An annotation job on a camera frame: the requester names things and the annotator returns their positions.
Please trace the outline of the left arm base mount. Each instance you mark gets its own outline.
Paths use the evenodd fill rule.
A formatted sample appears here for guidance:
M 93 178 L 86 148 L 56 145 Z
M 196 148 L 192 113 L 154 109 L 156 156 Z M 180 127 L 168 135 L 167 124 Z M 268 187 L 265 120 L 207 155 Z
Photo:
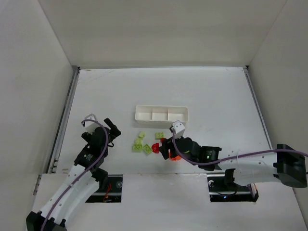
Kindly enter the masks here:
M 101 183 L 99 189 L 91 195 L 86 203 L 121 203 L 123 189 L 123 175 L 108 175 L 106 182 Z

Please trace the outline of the green lego brick small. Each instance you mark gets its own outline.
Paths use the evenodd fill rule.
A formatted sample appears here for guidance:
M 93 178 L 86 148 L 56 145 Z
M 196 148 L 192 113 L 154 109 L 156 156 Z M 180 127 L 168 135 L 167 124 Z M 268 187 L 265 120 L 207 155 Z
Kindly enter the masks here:
M 135 144 L 142 144 L 142 138 L 136 138 Z

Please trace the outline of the red half-round lego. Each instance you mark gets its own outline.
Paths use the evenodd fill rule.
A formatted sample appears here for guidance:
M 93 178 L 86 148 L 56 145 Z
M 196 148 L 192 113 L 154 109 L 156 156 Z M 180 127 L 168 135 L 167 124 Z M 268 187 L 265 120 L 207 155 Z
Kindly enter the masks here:
M 155 153 L 155 154 L 159 153 L 159 143 L 154 143 L 152 145 L 152 152 Z

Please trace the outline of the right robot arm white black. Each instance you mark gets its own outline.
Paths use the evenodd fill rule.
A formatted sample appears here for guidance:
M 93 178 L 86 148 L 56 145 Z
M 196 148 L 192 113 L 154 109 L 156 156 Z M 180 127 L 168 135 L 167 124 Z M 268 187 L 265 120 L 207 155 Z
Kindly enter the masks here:
M 248 154 L 223 153 L 222 148 L 201 146 L 191 138 L 164 139 L 159 147 L 164 159 L 181 157 L 205 171 L 225 172 L 226 185 L 246 186 L 259 182 L 280 182 L 292 188 L 306 188 L 307 154 L 286 144 L 276 149 Z

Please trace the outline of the orange round lego disc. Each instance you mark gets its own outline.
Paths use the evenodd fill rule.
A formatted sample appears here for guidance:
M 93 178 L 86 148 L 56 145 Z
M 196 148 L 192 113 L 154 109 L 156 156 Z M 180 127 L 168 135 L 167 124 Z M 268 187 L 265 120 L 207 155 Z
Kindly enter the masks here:
M 181 157 L 179 155 L 177 155 L 177 156 L 172 155 L 171 151 L 169 151 L 169 159 L 171 161 L 179 161 L 179 160 L 181 160 Z

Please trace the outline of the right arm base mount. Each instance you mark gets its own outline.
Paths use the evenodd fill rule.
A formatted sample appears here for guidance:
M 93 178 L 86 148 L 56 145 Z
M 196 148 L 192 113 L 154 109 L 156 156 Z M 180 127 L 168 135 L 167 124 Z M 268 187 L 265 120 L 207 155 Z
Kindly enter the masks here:
M 259 198 L 255 184 L 241 186 L 235 183 L 234 169 L 207 175 L 210 202 L 252 202 Z

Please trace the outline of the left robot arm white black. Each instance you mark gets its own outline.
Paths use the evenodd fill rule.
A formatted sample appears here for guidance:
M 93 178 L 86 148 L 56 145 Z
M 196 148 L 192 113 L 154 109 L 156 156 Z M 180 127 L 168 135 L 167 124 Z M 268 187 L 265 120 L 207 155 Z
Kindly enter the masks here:
M 107 171 L 100 168 L 108 156 L 108 149 L 121 131 L 109 119 L 105 126 L 91 114 L 82 121 L 85 132 L 81 137 L 86 145 L 77 155 L 66 179 L 38 211 L 31 211 L 26 217 L 29 231 L 65 231 L 68 224 L 84 203 L 98 190 L 103 190 L 105 197 L 116 186 L 109 180 Z

